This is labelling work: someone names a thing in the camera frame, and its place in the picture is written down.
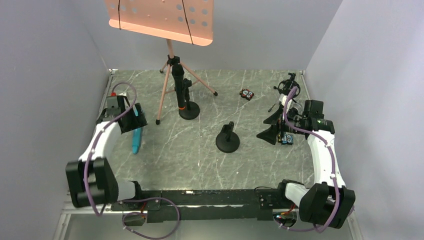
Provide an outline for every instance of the table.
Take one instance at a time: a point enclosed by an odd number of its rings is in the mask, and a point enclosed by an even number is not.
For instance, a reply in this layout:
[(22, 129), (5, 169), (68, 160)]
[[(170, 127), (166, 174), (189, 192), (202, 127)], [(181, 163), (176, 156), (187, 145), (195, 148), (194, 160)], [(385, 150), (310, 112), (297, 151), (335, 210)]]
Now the table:
[[(269, 125), (263, 120), (272, 112), (278, 92), (273, 89), (296, 73), (301, 92), (296, 100), (308, 99), (299, 71), (287, 70), (196, 70), (218, 92), (214, 96), (202, 84), (190, 88), (190, 100), (200, 106), (200, 115), (184, 120), (178, 114), (176, 94), (165, 96), (160, 125), (155, 124), (165, 75), (158, 70), (116, 71), (111, 88), (128, 82), (137, 90), (137, 102), (146, 112), (148, 125), (143, 129), (139, 153), (132, 153), (132, 132), (123, 134), (108, 160), (118, 181), (138, 181), (143, 190), (220, 190), (277, 187), (283, 179), (302, 182), (311, 187), (314, 168), (305, 137), (294, 136), (294, 145), (272, 145), (256, 138)], [(186, 78), (196, 80), (186, 72)], [(168, 90), (174, 87), (170, 77)], [(252, 100), (241, 98), (241, 89), (254, 92)], [(127, 91), (125, 85), (116, 93)], [(234, 122), (240, 147), (223, 153), (215, 138), (224, 124)]]

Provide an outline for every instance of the gray wall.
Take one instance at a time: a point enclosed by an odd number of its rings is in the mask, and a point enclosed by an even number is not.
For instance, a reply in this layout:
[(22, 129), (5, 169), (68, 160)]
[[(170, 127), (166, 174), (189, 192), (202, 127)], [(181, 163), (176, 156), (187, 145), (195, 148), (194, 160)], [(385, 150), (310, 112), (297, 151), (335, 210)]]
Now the gray wall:
[(47, 240), (109, 71), (68, 0), (2, 1), (0, 32), (0, 238)]
[[(165, 63), (164, 39), (110, 27), (103, 0), (73, 1), (109, 68), (159, 69)], [(303, 70), (341, 2), (216, 0), (212, 44), (175, 42), (175, 54), (193, 69)]]
[(423, 239), (424, 2), (344, 0), (306, 70), (366, 239)]

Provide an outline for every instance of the black elastic cord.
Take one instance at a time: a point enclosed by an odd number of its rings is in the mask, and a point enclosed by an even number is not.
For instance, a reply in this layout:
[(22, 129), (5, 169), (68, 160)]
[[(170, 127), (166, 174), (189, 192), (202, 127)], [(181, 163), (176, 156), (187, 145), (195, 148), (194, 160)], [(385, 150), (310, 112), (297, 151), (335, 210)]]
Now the black elastic cord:
[(120, 13), (120, 7), (121, 7), (121, 0), (118, 1), (118, 21), (119, 21), (119, 30), (121, 30), (121, 13)]
[(184, 6), (184, 0), (181, 0), (181, 2), (182, 2), (182, 9), (184, 10), (185, 22), (187, 23), (188, 34), (190, 34), (191, 44), (194, 45), (193, 38), (192, 38), (192, 32), (190, 31), (190, 26), (189, 26), (189, 20), (187, 20), (186, 7)]

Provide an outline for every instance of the round black base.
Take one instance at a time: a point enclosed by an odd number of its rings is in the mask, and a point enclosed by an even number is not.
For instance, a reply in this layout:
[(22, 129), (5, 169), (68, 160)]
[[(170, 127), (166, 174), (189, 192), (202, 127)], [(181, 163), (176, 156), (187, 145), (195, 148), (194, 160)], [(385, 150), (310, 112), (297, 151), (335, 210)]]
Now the round black base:
[(240, 146), (240, 139), (237, 134), (234, 132), (231, 132), (231, 136), (229, 137), (229, 141), (226, 140), (227, 134), (224, 132), (221, 132), (216, 136), (216, 146), (221, 152), (224, 152), (226, 154), (230, 154), (235, 152), (239, 146)]
[(200, 114), (200, 107), (197, 103), (190, 101), (190, 111), (186, 108), (184, 110), (178, 110), (179, 115), (185, 120), (193, 120)]

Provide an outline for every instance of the tripod leg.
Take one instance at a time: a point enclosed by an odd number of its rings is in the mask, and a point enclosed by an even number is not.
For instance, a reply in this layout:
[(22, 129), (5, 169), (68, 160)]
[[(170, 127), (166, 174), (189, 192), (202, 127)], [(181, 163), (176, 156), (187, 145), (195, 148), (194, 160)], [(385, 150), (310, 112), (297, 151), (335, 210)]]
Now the tripod leg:
[(163, 83), (162, 96), (160, 96), (159, 110), (157, 110), (156, 125), (161, 123), (162, 105), (164, 105), (165, 91), (167, 90), (168, 79), (170, 77), (171, 66), (166, 69), (165, 82)]
[(163, 74), (164, 73), (164, 70), (165, 70), (165, 68), (168, 66), (168, 62), (165, 62), (165, 64), (163, 65), (163, 67), (159, 70), (159, 72), (161, 73), (161, 74)]
[(199, 75), (197, 75), (193, 70), (191, 70), (185, 63), (183, 63), (182, 61), (179, 61), (179, 64), (181, 64), (181, 66), (183, 68), (185, 68), (191, 75), (193, 75), (199, 82), (201, 82), (205, 87), (207, 87), (215, 96), (218, 96), (218, 92), (215, 91), (212, 87), (210, 87), (205, 81), (203, 81)]

